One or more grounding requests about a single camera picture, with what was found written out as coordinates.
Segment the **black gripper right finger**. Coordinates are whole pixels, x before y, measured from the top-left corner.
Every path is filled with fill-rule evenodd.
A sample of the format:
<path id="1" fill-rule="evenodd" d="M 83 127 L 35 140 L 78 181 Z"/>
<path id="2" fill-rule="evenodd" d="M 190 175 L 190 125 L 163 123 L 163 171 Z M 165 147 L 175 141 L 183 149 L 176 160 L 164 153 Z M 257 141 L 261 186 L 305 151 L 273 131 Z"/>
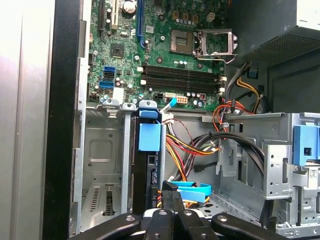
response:
<path id="1" fill-rule="evenodd" d="M 185 209 L 180 192 L 172 192 L 175 213 L 175 240 L 283 240 L 274 231 L 254 225 L 227 213 L 219 213 L 204 223 L 194 210 Z"/>

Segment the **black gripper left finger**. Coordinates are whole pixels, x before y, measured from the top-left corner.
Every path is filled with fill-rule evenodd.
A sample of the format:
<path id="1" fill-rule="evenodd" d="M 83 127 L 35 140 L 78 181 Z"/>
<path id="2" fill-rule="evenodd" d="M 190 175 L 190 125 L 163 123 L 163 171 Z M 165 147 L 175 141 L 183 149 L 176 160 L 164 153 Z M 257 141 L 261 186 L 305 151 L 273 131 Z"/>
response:
<path id="1" fill-rule="evenodd" d="M 173 193 L 161 192 L 162 208 L 152 208 L 144 217 L 124 213 L 72 236 L 72 240 L 171 240 L 173 234 Z"/>

